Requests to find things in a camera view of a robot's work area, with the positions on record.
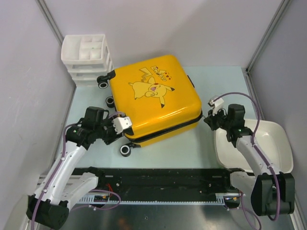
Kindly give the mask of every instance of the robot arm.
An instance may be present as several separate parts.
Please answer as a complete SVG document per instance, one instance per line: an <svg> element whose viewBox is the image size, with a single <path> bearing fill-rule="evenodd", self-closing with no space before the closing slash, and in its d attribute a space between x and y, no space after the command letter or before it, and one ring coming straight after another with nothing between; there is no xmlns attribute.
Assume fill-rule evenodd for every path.
<svg viewBox="0 0 307 230"><path fill-rule="evenodd" d="M231 142L247 160L254 176L246 172L233 172L230 175L231 185L247 196L251 197L251 204L254 212L258 216L275 215L276 204L280 203L280 214L290 214L294 212L295 181L290 173L282 173L281 169L275 165L264 153L254 138L251 140L253 132L245 127L245 108L239 104L231 104L227 114L223 108L222 98L216 97L209 101L212 108L208 112L208 117L204 119L211 130L222 128L226 130L227 140ZM277 186L280 192L280 199L277 201Z"/></svg>
<svg viewBox="0 0 307 230"><path fill-rule="evenodd" d="M42 184L29 196L27 216L32 219L39 202L35 221L55 230L60 229L72 207L98 184L97 175L86 172L65 189L78 161L97 139L102 139L108 145L131 126L127 116L109 117L108 110L88 107L84 118L67 130L65 153L56 158Z"/></svg>

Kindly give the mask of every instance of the black wheel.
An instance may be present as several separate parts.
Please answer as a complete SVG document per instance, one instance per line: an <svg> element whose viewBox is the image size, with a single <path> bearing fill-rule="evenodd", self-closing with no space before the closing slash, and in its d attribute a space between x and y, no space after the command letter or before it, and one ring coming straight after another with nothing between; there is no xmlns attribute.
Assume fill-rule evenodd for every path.
<svg viewBox="0 0 307 230"><path fill-rule="evenodd" d="M106 98L106 105L107 105L107 107L109 107L109 108L114 108L114 99L113 99L113 97L107 97Z"/></svg>
<svg viewBox="0 0 307 230"><path fill-rule="evenodd" d="M131 148L128 145L122 145L119 151L123 157L128 157L131 154Z"/></svg>
<svg viewBox="0 0 307 230"><path fill-rule="evenodd" d="M100 82L98 83L98 87L99 87L100 89L105 89L105 88L107 88L108 86L109 86L109 84L107 83L106 80L102 80L102 81L100 81Z"/></svg>

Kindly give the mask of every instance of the white drawer organizer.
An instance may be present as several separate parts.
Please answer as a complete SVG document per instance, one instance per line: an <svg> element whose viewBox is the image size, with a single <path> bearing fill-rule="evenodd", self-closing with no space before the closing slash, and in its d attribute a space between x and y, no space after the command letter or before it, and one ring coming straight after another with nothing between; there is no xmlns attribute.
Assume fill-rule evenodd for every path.
<svg viewBox="0 0 307 230"><path fill-rule="evenodd" d="M104 34L66 35L61 59L77 86L97 86L97 77L113 70Z"/></svg>

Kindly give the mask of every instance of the pikachu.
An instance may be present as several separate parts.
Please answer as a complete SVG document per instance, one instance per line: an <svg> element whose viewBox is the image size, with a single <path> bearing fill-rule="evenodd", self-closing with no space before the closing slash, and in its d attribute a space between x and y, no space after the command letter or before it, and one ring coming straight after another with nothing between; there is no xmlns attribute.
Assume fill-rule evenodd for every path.
<svg viewBox="0 0 307 230"><path fill-rule="evenodd" d="M174 91L175 89L166 85L162 85L155 82L154 77L150 77L147 82L136 81L130 83L134 90L134 99L145 97L156 97L159 98L161 108L165 106L164 96L167 91Z"/></svg>

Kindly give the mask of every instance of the suitcase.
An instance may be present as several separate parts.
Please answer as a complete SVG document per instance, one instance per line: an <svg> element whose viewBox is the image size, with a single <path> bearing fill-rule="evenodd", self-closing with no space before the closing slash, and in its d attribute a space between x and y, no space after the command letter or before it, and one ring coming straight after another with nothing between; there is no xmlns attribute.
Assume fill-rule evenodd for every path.
<svg viewBox="0 0 307 230"><path fill-rule="evenodd" d="M192 129L202 117L194 85L172 55L115 69L109 79L116 110L132 121L132 128L125 130L128 147L144 147Z"/></svg>

